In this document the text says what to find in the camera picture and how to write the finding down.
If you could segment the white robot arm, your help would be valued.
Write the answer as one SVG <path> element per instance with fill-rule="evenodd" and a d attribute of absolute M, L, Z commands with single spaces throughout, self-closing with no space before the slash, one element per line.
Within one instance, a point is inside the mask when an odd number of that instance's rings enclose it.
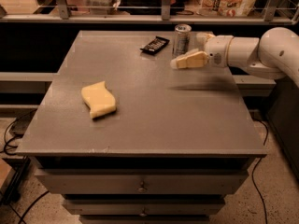
<path fill-rule="evenodd" d="M 196 39 L 201 47 L 174 58 L 173 69 L 231 66 L 255 77 L 289 77 L 299 87 L 299 36 L 287 28 L 272 28 L 261 38 L 198 33 Z"/>

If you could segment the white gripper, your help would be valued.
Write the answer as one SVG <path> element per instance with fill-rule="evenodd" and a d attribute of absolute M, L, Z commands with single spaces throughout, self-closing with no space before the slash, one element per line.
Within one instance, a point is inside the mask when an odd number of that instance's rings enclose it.
<path fill-rule="evenodd" d="M 188 51 L 173 59 L 170 66 L 173 69 L 200 68 L 208 62 L 211 66 L 224 68 L 227 66 L 228 48 L 233 38 L 232 35 L 197 33 L 196 40 L 199 44 L 205 44 L 205 51 L 198 49 Z"/>

